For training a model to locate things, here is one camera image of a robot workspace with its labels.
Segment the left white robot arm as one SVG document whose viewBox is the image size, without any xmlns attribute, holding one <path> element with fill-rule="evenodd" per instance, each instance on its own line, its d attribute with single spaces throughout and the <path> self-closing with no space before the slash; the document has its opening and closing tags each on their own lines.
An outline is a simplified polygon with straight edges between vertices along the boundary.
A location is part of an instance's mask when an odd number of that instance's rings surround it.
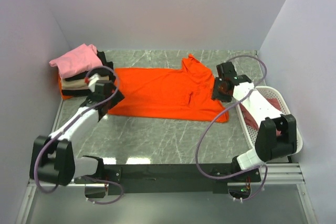
<svg viewBox="0 0 336 224">
<path fill-rule="evenodd" d="M 34 140 L 29 176 L 35 183 L 66 186 L 75 178 L 103 176 L 103 160 L 95 156 L 75 158 L 73 146 L 121 102 L 124 95 L 113 81 L 98 80 L 93 87 L 94 90 L 69 121 L 48 136 Z"/>
</svg>

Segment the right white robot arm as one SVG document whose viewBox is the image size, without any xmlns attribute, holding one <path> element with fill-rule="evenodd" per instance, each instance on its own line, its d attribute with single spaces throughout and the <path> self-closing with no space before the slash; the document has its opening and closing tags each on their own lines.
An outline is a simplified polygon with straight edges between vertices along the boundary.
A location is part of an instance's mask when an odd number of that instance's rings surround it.
<svg viewBox="0 0 336 224">
<path fill-rule="evenodd" d="M 218 76 L 212 82 L 211 99 L 242 106 L 257 124 L 256 140 L 251 149 L 234 157 L 229 174 L 239 176 L 273 159 L 290 156 L 298 150 L 297 121 L 290 113 L 273 106 L 245 74 L 238 75 L 232 62 L 216 66 Z"/>
</svg>

